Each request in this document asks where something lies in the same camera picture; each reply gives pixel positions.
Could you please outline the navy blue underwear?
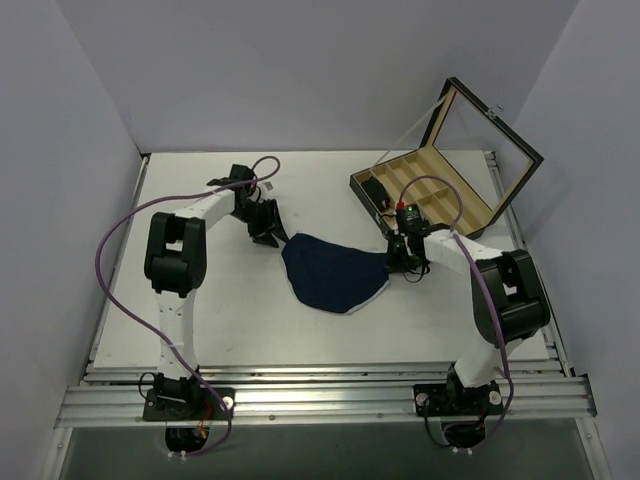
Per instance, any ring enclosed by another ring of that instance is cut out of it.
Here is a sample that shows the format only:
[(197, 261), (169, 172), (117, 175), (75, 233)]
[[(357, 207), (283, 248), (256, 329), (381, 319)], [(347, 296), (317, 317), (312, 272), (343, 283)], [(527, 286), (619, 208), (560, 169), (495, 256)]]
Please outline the navy blue underwear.
[(281, 251), (287, 281), (302, 304), (350, 315), (389, 285), (387, 255), (341, 246), (297, 233)]

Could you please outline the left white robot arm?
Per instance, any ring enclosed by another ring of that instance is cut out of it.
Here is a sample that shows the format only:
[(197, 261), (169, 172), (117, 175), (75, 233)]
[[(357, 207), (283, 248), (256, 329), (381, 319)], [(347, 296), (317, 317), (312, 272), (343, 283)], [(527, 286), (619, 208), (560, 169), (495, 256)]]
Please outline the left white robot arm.
[(228, 176), (208, 182), (221, 192), (200, 198), (174, 212), (155, 213), (150, 221), (144, 275), (159, 312), (160, 363), (145, 394), (145, 421), (186, 421), (224, 409), (197, 378), (194, 306), (207, 272), (207, 233), (231, 216), (247, 226), (257, 245), (277, 248), (288, 241), (277, 202), (264, 199), (254, 167), (234, 164)]

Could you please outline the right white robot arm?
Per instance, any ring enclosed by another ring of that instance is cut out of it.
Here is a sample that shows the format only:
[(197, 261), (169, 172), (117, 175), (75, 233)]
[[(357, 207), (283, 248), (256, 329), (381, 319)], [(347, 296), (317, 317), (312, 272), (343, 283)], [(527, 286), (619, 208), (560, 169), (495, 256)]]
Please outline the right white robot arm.
[(433, 264), (470, 281), (475, 333), (447, 374), (444, 400), (469, 411), (508, 357), (550, 322), (550, 308), (530, 254), (485, 246), (445, 224), (431, 224), (415, 204), (399, 203), (396, 230), (387, 237), (386, 270), (424, 276)]

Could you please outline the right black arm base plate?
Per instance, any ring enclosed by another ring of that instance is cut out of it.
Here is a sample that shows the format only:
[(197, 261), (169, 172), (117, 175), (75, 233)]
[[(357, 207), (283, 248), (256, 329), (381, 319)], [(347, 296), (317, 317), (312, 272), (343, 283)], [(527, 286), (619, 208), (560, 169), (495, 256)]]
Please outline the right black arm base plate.
[(462, 417), (499, 415), (504, 404), (498, 385), (492, 382), (477, 388), (439, 384), (412, 387), (416, 414), (421, 417)]

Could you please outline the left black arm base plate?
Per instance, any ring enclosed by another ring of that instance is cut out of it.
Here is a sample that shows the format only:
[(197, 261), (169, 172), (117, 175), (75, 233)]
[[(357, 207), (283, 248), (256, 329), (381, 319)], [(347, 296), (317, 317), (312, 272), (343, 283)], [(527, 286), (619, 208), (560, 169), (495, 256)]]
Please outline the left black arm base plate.
[(154, 389), (145, 393), (142, 419), (147, 422), (179, 422), (227, 420), (220, 402), (207, 389), (197, 387), (182, 396), (158, 394)]

